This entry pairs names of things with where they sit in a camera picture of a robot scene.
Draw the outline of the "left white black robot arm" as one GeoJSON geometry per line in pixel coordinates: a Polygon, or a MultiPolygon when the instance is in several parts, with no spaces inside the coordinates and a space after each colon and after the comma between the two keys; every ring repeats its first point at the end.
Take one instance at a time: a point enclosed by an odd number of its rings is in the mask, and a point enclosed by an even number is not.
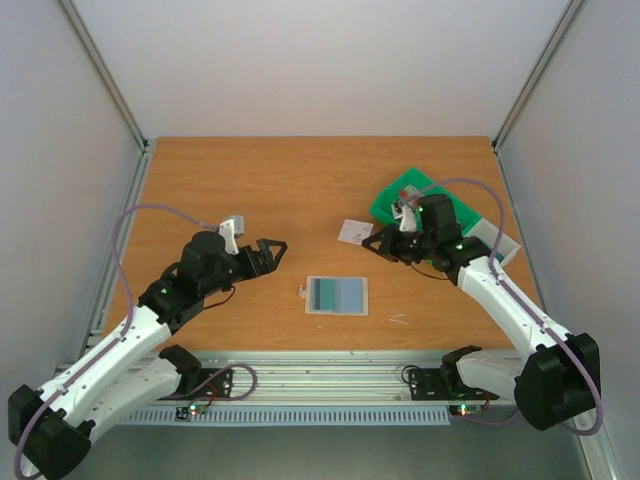
{"type": "Polygon", "coordinates": [[[10,395],[15,476],[62,479],[129,414],[202,390],[201,362],[166,341],[206,310],[209,296],[234,294],[237,283],[274,272],[286,250],[283,241],[240,247],[221,230],[196,233],[109,335],[41,387],[22,385],[10,395]]]}

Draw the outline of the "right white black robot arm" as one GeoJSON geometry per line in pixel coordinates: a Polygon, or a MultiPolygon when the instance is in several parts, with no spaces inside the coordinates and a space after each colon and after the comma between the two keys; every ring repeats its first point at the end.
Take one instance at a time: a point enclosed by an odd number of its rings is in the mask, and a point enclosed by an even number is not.
{"type": "Polygon", "coordinates": [[[423,196],[416,206],[396,203],[393,209],[396,223],[363,239],[363,247],[407,266],[430,262],[482,307],[519,355],[508,361],[476,346],[455,350],[442,359],[444,390],[460,397],[476,388],[511,400],[540,431],[594,410],[586,432],[595,434],[603,421],[596,341],[551,319],[511,280],[483,240],[464,236],[447,195],[423,196]]]}

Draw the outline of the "beige card holder wallet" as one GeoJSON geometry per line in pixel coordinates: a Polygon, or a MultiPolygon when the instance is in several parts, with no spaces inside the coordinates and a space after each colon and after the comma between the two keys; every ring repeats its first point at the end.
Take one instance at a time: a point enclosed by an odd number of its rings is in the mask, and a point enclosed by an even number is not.
{"type": "Polygon", "coordinates": [[[306,314],[367,316],[368,281],[365,277],[308,276],[298,288],[306,314]]]}

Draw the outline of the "white vip card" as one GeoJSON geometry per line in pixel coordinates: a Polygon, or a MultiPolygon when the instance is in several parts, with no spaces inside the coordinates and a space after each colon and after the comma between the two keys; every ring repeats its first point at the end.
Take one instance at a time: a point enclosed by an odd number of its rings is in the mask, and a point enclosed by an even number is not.
{"type": "Polygon", "coordinates": [[[345,219],[338,240],[343,243],[361,245],[362,241],[372,234],[373,227],[374,225],[369,222],[345,219]]]}

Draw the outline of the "teal card with stripe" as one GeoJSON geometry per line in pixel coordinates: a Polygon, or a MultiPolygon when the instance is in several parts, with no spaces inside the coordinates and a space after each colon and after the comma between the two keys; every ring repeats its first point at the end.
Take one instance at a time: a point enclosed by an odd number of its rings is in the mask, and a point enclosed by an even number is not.
{"type": "Polygon", "coordinates": [[[334,278],[318,277],[311,283],[310,309],[313,312],[336,312],[338,308],[338,281],[334,278]]]}

